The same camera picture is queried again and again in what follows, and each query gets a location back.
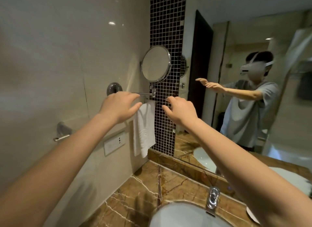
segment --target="white outlet plate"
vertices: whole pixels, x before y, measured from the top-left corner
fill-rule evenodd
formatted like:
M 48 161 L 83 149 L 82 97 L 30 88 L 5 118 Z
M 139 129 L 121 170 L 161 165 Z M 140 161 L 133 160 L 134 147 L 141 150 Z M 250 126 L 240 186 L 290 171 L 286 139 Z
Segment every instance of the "white outlet plate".
M 125 144 L 125 134 L 121 132 L 106 141 L 104 141 L 104 152 L 105 156 L 108 156 L 113 151 Z

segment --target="ceiling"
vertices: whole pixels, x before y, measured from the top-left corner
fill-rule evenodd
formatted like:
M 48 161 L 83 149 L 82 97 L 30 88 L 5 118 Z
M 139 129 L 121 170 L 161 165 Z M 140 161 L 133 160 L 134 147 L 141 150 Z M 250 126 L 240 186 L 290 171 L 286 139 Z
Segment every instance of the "ceiling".
M 309 9 L 312 0 L 201 0 L 213 23 Z
M 290 42 L 295 31 L 300 28 L 304 11 L 294 11 L 247 21 L 231 22 L 229 38 L 232 44 L 267 43 L 273 37 L 279 42 Z

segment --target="gray t-shirt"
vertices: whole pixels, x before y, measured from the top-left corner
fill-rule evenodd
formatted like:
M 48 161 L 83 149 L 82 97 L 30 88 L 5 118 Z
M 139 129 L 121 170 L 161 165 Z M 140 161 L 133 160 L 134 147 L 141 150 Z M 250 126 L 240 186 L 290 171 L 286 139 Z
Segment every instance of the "gray t-shirt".
M 260 130 L 260 120 L 279 94 L 277 84 L 262 81 L 255 86 L 251 81 L 238 80 L 235 83 L 226 84 L 224 87 L 262 92 L 263 99 L 259 101 L 232 97 L 225 111 L 220 131 L 224 136 L 241 146 L 253 147 Z

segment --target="black hair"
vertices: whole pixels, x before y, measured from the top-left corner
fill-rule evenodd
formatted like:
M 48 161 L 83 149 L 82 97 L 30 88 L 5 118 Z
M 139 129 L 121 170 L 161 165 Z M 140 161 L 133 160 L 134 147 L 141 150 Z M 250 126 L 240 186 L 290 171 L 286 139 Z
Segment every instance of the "black hair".
M 270 52 L 270 51 L 262 51 L 262 52 L 253 52 L 253 53 L 250 53 L 247 57 L 246 57 L 246 62 L 248 61 L 251 61 L 252 58 L 255 56 L 255 54 L 259 53 L 254 62 L 258 62 L 258 61 L 264 61 L 266 63 L 269 63 L 271 61 L 273 61 L 274 59 L 274 56 L 273 54 Z

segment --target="white towel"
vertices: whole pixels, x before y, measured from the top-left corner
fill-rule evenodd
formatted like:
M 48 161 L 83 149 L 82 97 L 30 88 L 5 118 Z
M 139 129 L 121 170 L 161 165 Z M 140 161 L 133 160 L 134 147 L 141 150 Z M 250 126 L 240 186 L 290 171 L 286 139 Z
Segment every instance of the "white towel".
M 142 154 L 147 156 L 147 152 L 155 142 L 155 101 L 149 100 L 143 104 L 133 119 L 133 146 L 135 156 Z

